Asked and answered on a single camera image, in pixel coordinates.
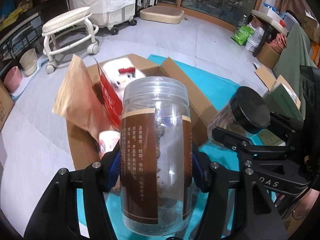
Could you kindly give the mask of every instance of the red packaging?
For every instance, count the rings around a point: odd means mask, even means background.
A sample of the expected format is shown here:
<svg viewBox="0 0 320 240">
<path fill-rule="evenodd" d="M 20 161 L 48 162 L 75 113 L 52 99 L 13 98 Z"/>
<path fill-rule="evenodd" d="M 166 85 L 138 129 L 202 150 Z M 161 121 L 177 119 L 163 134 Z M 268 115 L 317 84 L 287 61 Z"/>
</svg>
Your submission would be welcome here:
<svg viewBox="0 0 320 240">
<path fill-rule="evenodd" d="M 287 47 L 287 37 L 282 33 L 278 33 L 277 37 L 270 43 L 270 47 L 281 54 L 282 51 Z"/>
<path fill-rule="evenodd" d="M 107 115 L 111 126 L 119 131 L 121 126 L 121 113 L 122 113 L 122 102 L 117 96 L 113 87 L 110 85 L 102 67 L 97 62 L 99 76 L 100 76 L 100 86 L 102 90 L 103 102 L 107 110 Z"/>
</svg>

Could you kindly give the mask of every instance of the black wheel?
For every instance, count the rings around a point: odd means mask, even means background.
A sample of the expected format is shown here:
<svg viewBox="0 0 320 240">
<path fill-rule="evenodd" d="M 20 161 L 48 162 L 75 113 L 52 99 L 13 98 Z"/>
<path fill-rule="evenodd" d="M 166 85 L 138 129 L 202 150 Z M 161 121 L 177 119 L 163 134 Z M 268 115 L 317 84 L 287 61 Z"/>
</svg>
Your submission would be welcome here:
<svg viewBox="0 0 320 240">
<path fill-rule="evenodd" d="M 132 19 L 132 20 L 129 21 L 129 23 L 130 23 L 131 26 L 135 26 L 135 25 L 137 25 L 137 20 L 136 19 Z"/>
<path fill-rule="evenodd" d="M 116 34 L 118 34 L 119 29 L 117 27 L 112 27 L 110 32 L 111 32 L 111 35 L 116 35 Z"/>
</svg>

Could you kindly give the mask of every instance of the white plush toy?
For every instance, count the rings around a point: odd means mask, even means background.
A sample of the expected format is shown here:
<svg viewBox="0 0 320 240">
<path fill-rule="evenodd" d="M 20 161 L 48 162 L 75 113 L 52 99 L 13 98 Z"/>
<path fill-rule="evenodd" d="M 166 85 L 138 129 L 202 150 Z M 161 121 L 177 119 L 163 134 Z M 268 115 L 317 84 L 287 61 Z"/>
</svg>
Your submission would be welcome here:
<svg viewBox="0 0 320 240">
<path fill-rule="evenodd" d="M 125 87 L 132 81 L 145 77 L 127 57 L 111 60 L 105 63 L 102 69 L 122 102 Z"/>
</svg>

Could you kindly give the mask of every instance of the green bag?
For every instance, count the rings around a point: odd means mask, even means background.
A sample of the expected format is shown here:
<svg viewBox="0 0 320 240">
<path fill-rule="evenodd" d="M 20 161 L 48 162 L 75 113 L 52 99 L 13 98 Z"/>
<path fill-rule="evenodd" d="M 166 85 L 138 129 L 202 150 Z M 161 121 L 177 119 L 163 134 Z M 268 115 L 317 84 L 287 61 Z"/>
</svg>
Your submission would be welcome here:
<svg viewBox="0 0 320 240">
<path fill-rule="evenodd" d="M 248 26 L 242 26 L 236 35 L 232 36 L 231 39 L 233 39 L 236 43 L 238 43 L 240 46 L 242 46 L 246 40 L 249 38 L 250 35 L 254 33 L 254 30 Z"/>
</svg>

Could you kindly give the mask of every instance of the white cup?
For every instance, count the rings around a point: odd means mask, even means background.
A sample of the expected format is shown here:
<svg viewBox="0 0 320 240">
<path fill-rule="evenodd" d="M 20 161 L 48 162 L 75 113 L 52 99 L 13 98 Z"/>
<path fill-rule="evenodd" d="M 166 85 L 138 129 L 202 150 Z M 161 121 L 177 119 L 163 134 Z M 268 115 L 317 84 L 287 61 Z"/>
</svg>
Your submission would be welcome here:
<svg viewBox="0 0 320 240">
<path fill-rule="evenodd" d="M 120 139 L 117 131 L 103 131 L 99 133 L 99 156 L 102 159 L 105 153 L 112 152 Z"/>
</svg>

